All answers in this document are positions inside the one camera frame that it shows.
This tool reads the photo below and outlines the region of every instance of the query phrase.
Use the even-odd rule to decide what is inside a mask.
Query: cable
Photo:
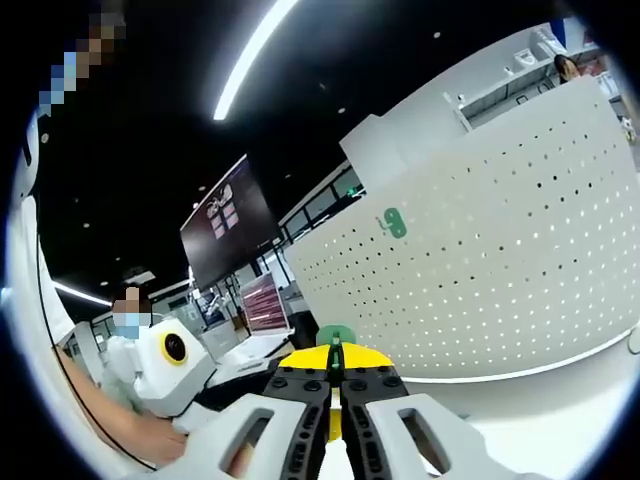
[[[62,359],[60,358],[60,353],[58,352],[58,349],[55,348],[56,344],[53,341],[53,335],[51,334],[51,327],[49,327],[49,320],[47,319],[47,311],[46,311],[45,306],[44,306],[44,298],[42,296],[42,282],[41,282],[41,279],[40,279],[40,248],[39,248],[39,245],[40,245],[40,232],[38,231],[38,225],[40,224],[40,222],[39,222],[39,220],[40,220],[40,206],[39,206],[39,203],[40,202],[39,202],[39,200],[40,200],[40,198],[38,196],[38,202],[36,202],[36,270],[37,270],[36,275],[37,275],[37,278],[38,278],[38,295],[40,297],[40,307],[42,308],[42,315],[44,316],[44,324],[47,327],[47,333],[49,334],[49,340],[51,341],[51,348],[53,349],[53,352],[56,355],[56,359],[58,360],[58,365],[60,365],[60,368],[62,369],[62,372],[64,373],[64,376],[66,377],[67,382],[71,386],[71,389],[73,390],[73,393],[75,394],[76,398],[78,399],[78,401],[82,405],[82,408],[84,408],[85,412],[87,412],[89,414],[89,416],[94,421],[94,423],[98,426],[98,428],[100,428],[100,430],[102,430],[102,433],[104,433],[105,436],[116,447],[118,447],[122,451],[122,453],[124,453],[126,456],[128,456],[129,458],[135,460],[140,465],[142,465],[144,467],[147,467],[149,470],[153,470],[155,472],[156,471],[155,467],[147,464],[146,462],[143,462],[142,460],[140,460],[135,455],[129,453],[129,451],[126,448],[124,448],[122,445],[120,445],[120,443],[115,438],[113,438],[109,434],[109,432],[107,432],[105,430],[105,428],[100,424],[100,422],[98,422],[98,420],[93,415],[93,413],[91,413],[91,410],[89,410],[89,407],[87,407],[86,403],[84,403],[84,400],[82,399],[82,397],[78,393],[78,390],[76,389],[75,385],[71,381],[71,378],[69,377],[69,373],[67,372],[67,370],[64,368],[64,365],[62,364]]]

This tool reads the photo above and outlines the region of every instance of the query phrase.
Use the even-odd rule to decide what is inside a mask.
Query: display screen
[[[287,317],[270,272],[243,285],[240,295],[251,332],[283,328],[288,330]]]
[[[278,236],[278,225],[246,158],[209,192],[180,236],[201,290],[246,265],[262,245]]]

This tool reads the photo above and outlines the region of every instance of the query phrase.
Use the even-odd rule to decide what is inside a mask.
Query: person's arm
[[[169,420],[153,415],[138,415],[112,401],[80,371],[78,366],[60,348],[56,348],[62,365],[78,395],[98,423],[122,447],[132,455],[157,465],[166,465],[182,456],[186,437],[176,432]],[[86,411],[84,413],[98,436],[118,450],[90,415]]]

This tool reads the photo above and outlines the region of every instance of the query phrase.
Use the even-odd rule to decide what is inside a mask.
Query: ceiling light
[[[224,90],[213,114],[214,120],[224,120],[226,118],[227,113],[229,113],[229,108],[231,108],[231,103],[233,103],[233,99],[247,76],[251,64],[255,61],[258,53],[260,53],[260,50],[262,50],[262,47],[267,43],[267,40],[269,40],[269,37],[273,34],[282,19],[296,3],[298,3],[298,0],[277,0],[275,5],[269,10],[269,13],[262,19],[262,22],[260,22],[256,31],[253,32],[249,42],[240,54],[240,58],[233,67],[231,75],[229,75],[227,84],[224,86]]]
[[[126,278],[124,280],[124,283],[128,285],[142,285],[143,283],[147,283],[151,280],[154,280],[155,278],[156,276],[151,271],[147,270],[146,272],[134,275],[133,277]]]
[[[102,300],[101,298],[97,298],[97,297],[92,297],[91,295],[87,295],[86,293],[80,292],[74,288],[67,287],[66,285],[62,285],[61,283],[53,282],[53,286],[56,287],[58,290],[61,290],[63,292],[66,292],[70,295],[74,295],[79,298],[83,298],[85,300],[89,300],[90,302],[98,303],[100,305],[105,305],[107,307],[111,306],[111,303],[107,302],[106,300]]]

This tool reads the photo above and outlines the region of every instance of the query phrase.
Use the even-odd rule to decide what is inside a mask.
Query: yellow object
[[[330,410],[329,411],[329,442],[342,437],[342,411]]]
[[[326,370],[329,358],[329,345],[296,350],[280,362],[280,367],[315,368]]]
[[[165,340],[169,335],[175,335],[178,338],[180,338],[180,335],[178,335],[177,333],[174,332],[165,332],[162,335],[160,335],[160,337],[158,337],[160,339],[160,351],[162,352],[162,356],[167,360],[167,362],[169,362],[171,365],[182,365],[184,362],[187,361],[187,349],[186,349],[186,345],[185,345],[185,350],[184,350],[184,358],[177,360],[175,358],[173,358],[171,356],[171,354],[169,352],[167,352],[167,347],[166,347],[166,343]]]
[[[344,352],[344,368],[346,369],[393,366],[389,357],[372,348],[343,343],[342,351]]]

